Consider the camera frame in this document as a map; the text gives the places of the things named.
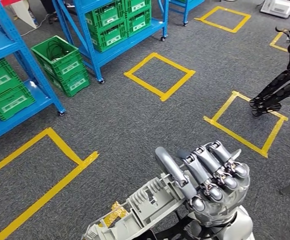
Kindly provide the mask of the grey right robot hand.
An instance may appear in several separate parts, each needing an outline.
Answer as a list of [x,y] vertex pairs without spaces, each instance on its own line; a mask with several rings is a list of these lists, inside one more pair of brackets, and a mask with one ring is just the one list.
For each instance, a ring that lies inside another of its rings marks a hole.
[[240,148],[229,152],[219,140],[192,151],[180,149],[177,156],[185,170],[162,146],[157,147],[154,156],[197,220],[214,227],[231,220],[247,194],[250,169],[238,161],[241,153]]

